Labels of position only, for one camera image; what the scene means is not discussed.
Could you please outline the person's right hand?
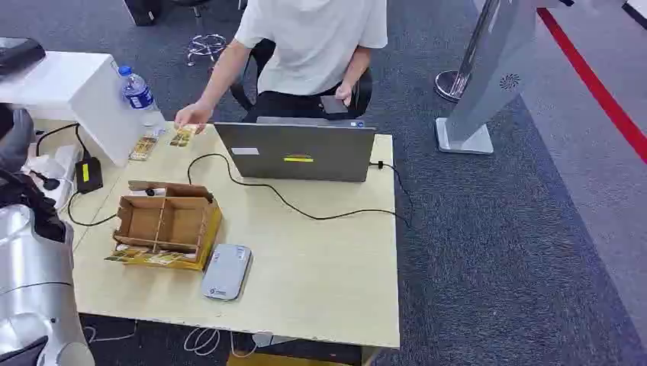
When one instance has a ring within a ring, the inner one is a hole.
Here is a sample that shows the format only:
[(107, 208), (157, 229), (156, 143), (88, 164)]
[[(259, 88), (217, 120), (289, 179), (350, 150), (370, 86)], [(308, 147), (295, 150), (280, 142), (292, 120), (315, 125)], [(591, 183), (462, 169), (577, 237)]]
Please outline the person's right hand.
[(189, 104), (175, 115), (174, 127), (181, 130), (188, 125), (195, 125), (195, 133), (200, 134), (212, 117), (214, 106), (211, 103), (197, 101)]

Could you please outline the person's left hand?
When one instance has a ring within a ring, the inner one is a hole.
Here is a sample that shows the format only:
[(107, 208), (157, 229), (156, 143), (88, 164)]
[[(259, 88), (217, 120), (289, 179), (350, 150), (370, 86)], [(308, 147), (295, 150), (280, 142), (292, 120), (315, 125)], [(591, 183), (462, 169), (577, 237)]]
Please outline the person's left hand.
[(335, 92), (335, 99), (343, 102), (346, 107), (350, 106), (352, 100), (352, 88), (353, 86), (348, 82), (342, 81), (338, 86)]

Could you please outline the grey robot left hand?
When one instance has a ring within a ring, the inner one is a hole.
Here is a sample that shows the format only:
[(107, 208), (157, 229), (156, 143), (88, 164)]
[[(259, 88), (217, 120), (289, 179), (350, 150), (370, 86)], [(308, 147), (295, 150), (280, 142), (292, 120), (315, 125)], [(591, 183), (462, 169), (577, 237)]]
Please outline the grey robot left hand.
[(1, 168), (19, 172), (34, 138), (34, 122), (29, 113), (1, 104)]

